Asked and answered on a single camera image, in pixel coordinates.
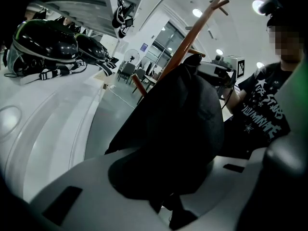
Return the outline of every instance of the wooden stick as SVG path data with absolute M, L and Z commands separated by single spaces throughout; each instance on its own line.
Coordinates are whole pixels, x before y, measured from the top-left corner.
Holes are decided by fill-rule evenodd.
M 229 15 L 229 13 L 228 13 L 227 11 L 224 10 L 224 8 L 221 8 L 221 7 L 220 7 L 219 9 L 220 9 L 225 15 Z
M 205 57 L 205 54 L 204 54 L 204 53 L 202 53 L 202 52 L 200 52 L 200 51 L 197 51 L 197 50 L 194 50 L 194 49 L 192 49 L 192 48 L 190 48 L 190 49 L 188 50 L 188 53 L 191 53 L 191 54 L 200 54 L 202 57 Z
M 229 2 L 230 2 L 229 0 L 224 0 L 224 1 L 220 2 L 219 4 L 213 6 L 212 8 L 213 8 L 213 10 L 219 9 L 221 6 L 226 5 Z
M 192 27 L 192 29 L 189 31 L 185 39 L 182 41 L 180 46 L 178 47 L 177 51 L 174 53 L 173 57 L 170 59 L 168 65 L 165 67 L 163 73 L 161 74 L 160 78 L 161 80 L 166 74 L 168 74 L 171 70 L 179 66 L 181 61 L 183 60 L 184 56 L 188 52 L 188 50 L 191 48 L 193 42 L 198 37 L 198 34 L 200 33 L 201 29 L 204 27 L 212 13 L 215 11 L 213 9 L 214 6 L 218 5 L 221 0 L 213 0 L 213 2 L 208 6 L 208 8 L 205 10 L 205 12 L 201 15 L 199 20 L 195 23 L 195 25 Z
M 142 85 L 141 81 L 139 80 L 138 76 L 136 74 L 133 74 L 131 76 L 131 79 L 135 83 L 138 90 L 141 92 L 141 95 L 144 97 L 147 94 L 147 92 L 146 92 L 144 86 Z

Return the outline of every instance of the floor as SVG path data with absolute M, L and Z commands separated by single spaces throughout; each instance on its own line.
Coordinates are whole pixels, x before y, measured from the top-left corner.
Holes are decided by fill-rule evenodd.
M 89 132 L 85 159 L 102 155 L 109 143 L 137 106 L 141 97 L 133 82 L 126 84 L 123 78 L 116 80 L 115 86 L 106 90 L 95 113 Z

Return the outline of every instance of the electric fan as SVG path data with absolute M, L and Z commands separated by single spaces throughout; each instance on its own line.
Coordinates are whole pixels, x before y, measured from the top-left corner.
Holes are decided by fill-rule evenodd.
M 139 56 L 138 51 L 135 49 L 131 49 L 125 53 L 124 61 L 135 65 L 139 61 L 139 58 L 140 56 Z

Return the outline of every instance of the white shelf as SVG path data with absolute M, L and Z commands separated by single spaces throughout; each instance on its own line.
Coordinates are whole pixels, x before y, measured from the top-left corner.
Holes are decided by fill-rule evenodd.
M 117 0 L 36 0 L 33 3 L 53 10 L 86 29 L 118 37 L 111 24 Z

